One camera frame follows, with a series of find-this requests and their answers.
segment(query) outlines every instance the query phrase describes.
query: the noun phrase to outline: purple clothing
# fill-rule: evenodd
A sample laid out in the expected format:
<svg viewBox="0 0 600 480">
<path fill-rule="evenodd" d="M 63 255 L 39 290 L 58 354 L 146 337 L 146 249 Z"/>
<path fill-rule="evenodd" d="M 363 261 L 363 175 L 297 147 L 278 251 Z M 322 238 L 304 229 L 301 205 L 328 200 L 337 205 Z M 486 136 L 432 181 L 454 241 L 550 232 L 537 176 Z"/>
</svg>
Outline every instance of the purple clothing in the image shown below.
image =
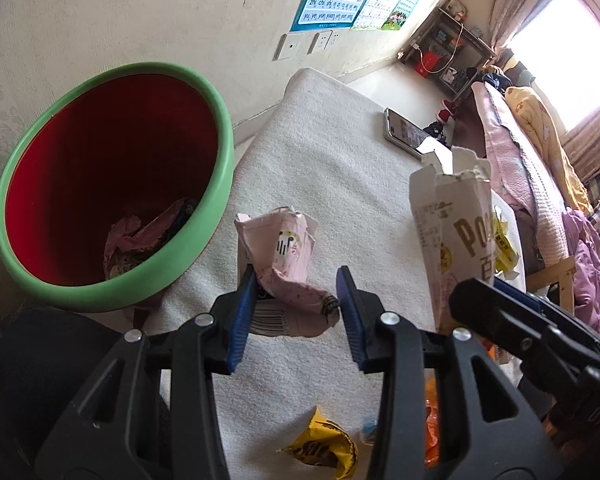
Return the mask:
<svg viewBox="0 0 600 480">
<path fill-rule="evenodd" d="M 576 260 L 573 276 L 575 315 L 600 334 L 600 236 L 581 211 L 562 213 L 569 254 Z"/>
</svg>

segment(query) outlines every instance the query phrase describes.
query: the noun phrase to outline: yellow blanket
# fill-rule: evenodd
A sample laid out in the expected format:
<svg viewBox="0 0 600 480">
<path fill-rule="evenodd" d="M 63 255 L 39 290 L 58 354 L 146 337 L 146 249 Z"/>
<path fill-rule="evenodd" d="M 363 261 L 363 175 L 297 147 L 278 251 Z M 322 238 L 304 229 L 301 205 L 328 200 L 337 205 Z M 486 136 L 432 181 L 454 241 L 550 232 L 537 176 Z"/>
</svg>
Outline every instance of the yellow blanket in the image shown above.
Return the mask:
<svg viewBox="0 0 600 480">
<path fill-rule="evenodd" d="M 520 128 L 554 176 L 567 205 L 584 214 L 591 213 L 593 209 L 587 197 L 587 190 L 573 171 L 558 139 L 554 121 L 538 95 L 529 87 L 512 86 L 505 91 L 504 99 Z"/>
</svg>

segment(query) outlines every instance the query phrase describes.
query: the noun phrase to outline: yellow snack wrapper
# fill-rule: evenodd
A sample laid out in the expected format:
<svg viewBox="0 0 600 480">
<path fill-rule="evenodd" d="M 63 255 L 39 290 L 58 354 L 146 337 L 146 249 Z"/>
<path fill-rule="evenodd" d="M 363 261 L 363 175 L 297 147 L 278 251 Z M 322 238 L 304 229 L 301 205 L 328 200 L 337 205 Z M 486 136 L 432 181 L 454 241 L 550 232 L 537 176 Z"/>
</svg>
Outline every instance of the yellow snack wrapper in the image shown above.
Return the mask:
<svg viewBox="0 0 600 480">
<path fill-rule="evenodd" d="M 309 427 L 282 451 L 303 464 L 335 468 L 335 480 L 351 478 L 358 464 L 356 444 L 340 426 L 324 418 L 318 406 Z"/>
<path fill-rule="evenodd" d="M 493 238 L 496 241 L 496 271 L 504 272 L 505 276 L 513 272 L 520 256 L 511 247 L 507 238 L 507 223 L 502 221 L 502 211 L 497 206 L 493 208 Z"/>
</svg>

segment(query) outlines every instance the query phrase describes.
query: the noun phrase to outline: smartphone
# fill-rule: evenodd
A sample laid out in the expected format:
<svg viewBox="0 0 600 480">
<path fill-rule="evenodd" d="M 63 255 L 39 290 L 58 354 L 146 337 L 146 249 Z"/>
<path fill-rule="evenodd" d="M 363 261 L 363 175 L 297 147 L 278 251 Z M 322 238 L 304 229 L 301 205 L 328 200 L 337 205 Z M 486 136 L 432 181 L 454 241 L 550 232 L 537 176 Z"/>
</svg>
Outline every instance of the smartphone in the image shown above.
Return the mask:
<svg viewBox="0 0 600 480">
<path fill-rule="evenodd" d="M 421 152 L 418 149 L 422 143 L 430 137 L 417 126 L 411 124 L 404 117 L 398 115 L 390 108 L 387 108 L 384 111 L 384 119 L 386 123 L 384 137 L 389 142 L 394 143 L 396 146 L 402 148 L 410 155 L 413 155 L 421 162 L 422 153 L 432 151 L 425 150 L 424 152 Z"/>
</svg>

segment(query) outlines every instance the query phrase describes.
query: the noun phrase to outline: green trash can rim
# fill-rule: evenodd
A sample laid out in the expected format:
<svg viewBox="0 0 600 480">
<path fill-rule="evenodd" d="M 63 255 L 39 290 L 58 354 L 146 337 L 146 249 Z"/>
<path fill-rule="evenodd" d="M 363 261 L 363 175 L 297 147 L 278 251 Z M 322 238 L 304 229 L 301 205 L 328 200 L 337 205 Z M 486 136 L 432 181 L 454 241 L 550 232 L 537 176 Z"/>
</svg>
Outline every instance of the green trash can rim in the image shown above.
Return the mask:
<svg viewBox="0 0 600 480">
<path fill-rule="evenodd" d="M 6 197 L 20 158 L 45 124 L 63 107 L 113 79 L 138 74 L 171 76 L 204 98 L 216 121 L 218 154 L 213 173 L 193 215 L 182 229 L 147 261 L 129 272 L 91 285 L 62 286 L 33 276 L 18 260 L 6 230 Z M 73 312 L 108 312 L 138 303 L 181 276 L 204 250 L 226 208 L 234 171 L 234 135 L 229 112 L 218 91 L 197 72 L 167 62 L 140 62 L 107 70 L 67 92 L 29 127 L 11 153 L 0 178 L 0 257 L 15 281 L 32 296 Z"/>
</svg>

